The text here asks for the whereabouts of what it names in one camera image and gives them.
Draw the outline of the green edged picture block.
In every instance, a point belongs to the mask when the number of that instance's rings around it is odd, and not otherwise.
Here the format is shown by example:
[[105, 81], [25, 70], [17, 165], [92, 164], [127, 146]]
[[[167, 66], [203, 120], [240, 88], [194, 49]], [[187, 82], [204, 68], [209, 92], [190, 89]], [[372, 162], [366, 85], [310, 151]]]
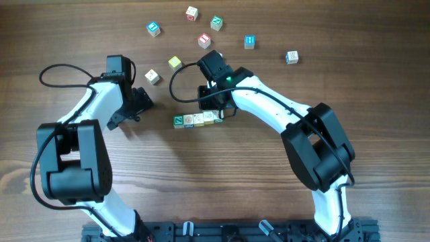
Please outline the green edged picture block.
[[213, 110], [212, 113], [214, 116], [215, 123], [223, 122], [224, 112], [222, 110]]

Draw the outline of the yellow sided picture block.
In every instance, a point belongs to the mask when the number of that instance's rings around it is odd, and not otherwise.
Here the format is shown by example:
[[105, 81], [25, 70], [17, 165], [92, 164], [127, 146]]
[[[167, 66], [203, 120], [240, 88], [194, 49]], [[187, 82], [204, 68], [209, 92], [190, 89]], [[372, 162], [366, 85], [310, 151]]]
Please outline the yellow sided picture block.
[[209, 125], [214, 123], [214, 113], [213, 111], [205, 111], [203, 112], [204, 124]]

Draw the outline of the yellow edged picture block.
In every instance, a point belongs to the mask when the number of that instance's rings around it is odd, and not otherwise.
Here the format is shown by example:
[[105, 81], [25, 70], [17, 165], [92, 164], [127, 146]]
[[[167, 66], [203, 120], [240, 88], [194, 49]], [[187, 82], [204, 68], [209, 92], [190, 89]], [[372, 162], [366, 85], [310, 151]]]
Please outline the yellow edged picture block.
[[204, 115], [202, 113], [193, 114], [193, 123], [194, 126], [203, 126], [204, 125]]

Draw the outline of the blue sided picture block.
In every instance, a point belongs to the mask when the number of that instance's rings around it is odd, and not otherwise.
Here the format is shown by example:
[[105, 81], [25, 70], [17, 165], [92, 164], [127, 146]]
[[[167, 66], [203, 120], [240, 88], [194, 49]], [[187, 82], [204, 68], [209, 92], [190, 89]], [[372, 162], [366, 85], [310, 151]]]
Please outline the blue sided picture block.
[[194, 125], [194, 115], [186, 114], [183, 116], [184, 128], [193, 128]]

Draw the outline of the green Z letter block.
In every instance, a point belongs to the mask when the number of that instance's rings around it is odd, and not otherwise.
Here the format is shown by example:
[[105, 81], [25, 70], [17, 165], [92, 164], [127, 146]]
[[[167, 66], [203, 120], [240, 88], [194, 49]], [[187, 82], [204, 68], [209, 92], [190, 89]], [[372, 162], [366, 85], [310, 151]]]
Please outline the green Z letter block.
[[174, 128], [184, 128], [185, 127], [184, 119], [183, 119], [182, 115], [173, 117], [173, 126], [174, 126]]

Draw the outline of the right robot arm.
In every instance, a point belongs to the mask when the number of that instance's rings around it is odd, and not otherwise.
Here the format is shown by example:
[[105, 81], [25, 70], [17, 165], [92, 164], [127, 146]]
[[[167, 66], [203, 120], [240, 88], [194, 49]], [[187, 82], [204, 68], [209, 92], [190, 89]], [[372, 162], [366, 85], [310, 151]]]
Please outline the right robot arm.
[[199, 88], [200, 108], [243, 110], [276, 130], [292, 171], [312, 191], [316, 224], [340, 239], [351, 219], [345, 189], [355, 183], [350, 168], [355, 151], [334, 111], [324, 103], [312, 108], [280, 95], [250, 70], [233, 70], [215, 50], [197, 66], [208, 81]]

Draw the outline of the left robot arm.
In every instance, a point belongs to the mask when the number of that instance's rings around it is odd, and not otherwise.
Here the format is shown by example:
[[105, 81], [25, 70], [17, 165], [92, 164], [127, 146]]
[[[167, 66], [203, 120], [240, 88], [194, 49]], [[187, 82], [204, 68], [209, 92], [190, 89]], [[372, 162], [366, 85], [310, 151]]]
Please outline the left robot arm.
[[112, 187], [104, 128], [113, 130], [126, 119], [153, 106], [146, 91], [132, 85], [135, 64], [122, 55], [107, 57], [106, 71], [83, 85], [86, 94], [60, 120], [36, 131], [38, 152], [30, 171], [35, 199], [52, 210], [82, 210], [93, 223], [82, 241], [152, 241], [155, 236], [140, 215]]

